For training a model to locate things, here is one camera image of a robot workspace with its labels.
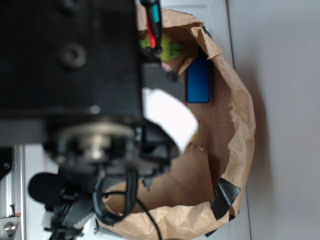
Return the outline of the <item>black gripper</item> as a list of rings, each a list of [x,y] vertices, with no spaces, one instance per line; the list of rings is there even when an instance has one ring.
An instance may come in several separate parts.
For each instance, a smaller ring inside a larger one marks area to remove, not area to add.
[[[44,148],[64,175],[163,174],[198,128],[178,74],[156,63],[69,78],[54,96],[61,116]]]

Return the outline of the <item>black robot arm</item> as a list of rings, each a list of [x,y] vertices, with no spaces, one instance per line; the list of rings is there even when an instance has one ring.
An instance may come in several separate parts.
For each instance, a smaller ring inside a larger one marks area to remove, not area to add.
[[[1,1],[1,145],[81,174],[165,172],[198,124],[162,36],[158,0]]]

